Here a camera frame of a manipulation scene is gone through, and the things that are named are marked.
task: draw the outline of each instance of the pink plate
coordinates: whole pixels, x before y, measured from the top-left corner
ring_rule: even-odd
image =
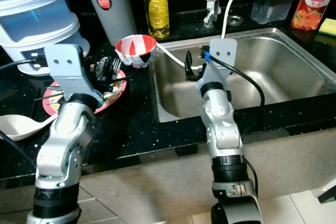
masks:
[[[126,77],[125,73],[122,70],[119,70],[117,79],[124,78]],[[104,104],[102,107],[96,109],[95,114],[106,109],[108,106],[110,106],[112,103],[114,103],[124,92],[126,88],[126,81],[119,81],[116,83],[113,83],[113,92],[105,92],[103,94],[104,96]],[[57,82],[54,81],[51,86],[57,86]],[[62,90],[47,90],[43,97],[47,97],[49,95],[57,94],[57,93],[62,93]],[[54,115],[58,112],[60,104],[58,103],[58,100],[62,97],[63,95],[58,95],[55,97],[50,97],[42,100],[43,108],[44,110],[49,114],[49,115]]]

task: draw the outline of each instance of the red logo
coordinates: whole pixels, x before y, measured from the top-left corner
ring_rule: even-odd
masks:
[[[111,0],[97,0],[97,3],[104,10],[109,10],[112,6]]]

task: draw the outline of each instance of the stainless steel sink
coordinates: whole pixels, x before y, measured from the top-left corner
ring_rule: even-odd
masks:
[[[200,46],[218,36],[175,41],[163,44],[184,62],[189,50],[193,66],[199,58]],[[230,34],[238,41],[235,67],[254,79],[265,94],[265,103],[277,103],[336,92],[336,74],[276,28]],[[184,68],[161,50],[150,65],[155,115],[168,122],[201,114],[201,97],[196,82],[185,80]],[[258,91],[245,79],[233,73],[228,89],[236,109],[259,106]]]

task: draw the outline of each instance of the cooking oil bottle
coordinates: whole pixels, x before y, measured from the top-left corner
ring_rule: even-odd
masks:
[[[168,0],[144,0],[148,30],[151,36],[162,39],[169,35]]]

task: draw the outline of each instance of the white ladle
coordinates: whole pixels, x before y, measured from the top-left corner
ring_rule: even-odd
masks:
[[[19,141],[38,132],[57,117],[58,114],[54,114],[44,122],[39,123],[24,115],[3,115],[0,116],[0,130],[11,140]]]

